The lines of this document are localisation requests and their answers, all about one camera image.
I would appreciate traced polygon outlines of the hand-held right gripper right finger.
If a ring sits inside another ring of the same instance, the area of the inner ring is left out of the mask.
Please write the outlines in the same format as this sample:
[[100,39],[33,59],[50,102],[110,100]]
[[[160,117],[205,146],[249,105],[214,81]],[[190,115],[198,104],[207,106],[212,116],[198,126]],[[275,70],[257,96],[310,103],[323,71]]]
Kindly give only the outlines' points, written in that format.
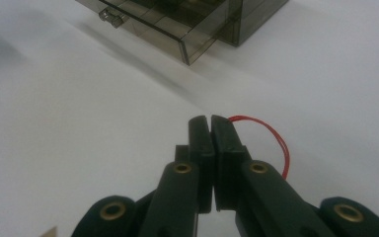
[[211,118],[211,135],[215,149],[216,209],[235,210],[239,201],[242,164],[249,160],[247,147],[242,144],[233,122],[227,118]]

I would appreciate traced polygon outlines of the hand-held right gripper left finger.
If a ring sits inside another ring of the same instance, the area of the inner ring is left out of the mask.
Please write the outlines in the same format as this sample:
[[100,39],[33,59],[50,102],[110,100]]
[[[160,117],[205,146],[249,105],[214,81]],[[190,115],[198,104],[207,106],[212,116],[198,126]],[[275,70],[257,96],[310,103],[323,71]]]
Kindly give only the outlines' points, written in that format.
[[176,161],[190,161],[199,169],[198,203],[200,213],[212,208],[215,150],[207,118],[198,116],[189,121],[189,144],[177,145]]

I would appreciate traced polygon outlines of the thin red elastic band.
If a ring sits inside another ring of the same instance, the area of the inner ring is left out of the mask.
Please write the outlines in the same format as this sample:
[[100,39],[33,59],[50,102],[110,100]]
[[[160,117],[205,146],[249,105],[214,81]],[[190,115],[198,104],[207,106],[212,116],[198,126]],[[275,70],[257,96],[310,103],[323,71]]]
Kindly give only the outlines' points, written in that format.
[[242,120],[249,120],[255,123],[258,123],[260,125],[263,125],[276,139],[276,142],[280,146],[282,153],[283,153],[283,159],[284,159],[284,165],[283,165],[283,170],[281,172],[281,176],[284,180],[288,178],[289,174],[289,169],[290,169],[290,151],[289,148],[283,139],[283,137],[268,123],[265,121],[259,119],[259,118],[252,118],[248,116],[242,116],[242,115],[236,115],[236,116],[231,116],[228,118],[231,122],[236,122],[236,121],[242,121]]

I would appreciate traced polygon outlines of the smoky transparent drawer cabinet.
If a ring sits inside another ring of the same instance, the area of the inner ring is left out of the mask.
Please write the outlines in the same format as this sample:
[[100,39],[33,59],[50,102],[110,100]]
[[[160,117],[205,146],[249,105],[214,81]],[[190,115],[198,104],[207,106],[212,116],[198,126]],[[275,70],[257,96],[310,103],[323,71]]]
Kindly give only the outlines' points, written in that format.
[[[98,0],[75,1],[99,15],[101,4]],[[240,45],[287,2],[288,0],[236,0],[236,11],[218,39],[231,45]]]

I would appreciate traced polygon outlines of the white table board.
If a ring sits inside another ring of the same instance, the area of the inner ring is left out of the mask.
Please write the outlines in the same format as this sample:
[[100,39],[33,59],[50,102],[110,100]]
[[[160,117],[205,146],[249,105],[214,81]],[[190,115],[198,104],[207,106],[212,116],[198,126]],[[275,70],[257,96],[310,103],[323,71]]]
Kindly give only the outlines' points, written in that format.
[[[0,237],[70,237],[98,199],[141,198],[200,115],[265,121],[300,196],[379,215],[379,0],[290,0],[192,65],[75,0],[0,0]],[[237,131],[283,169],[263,125]]]

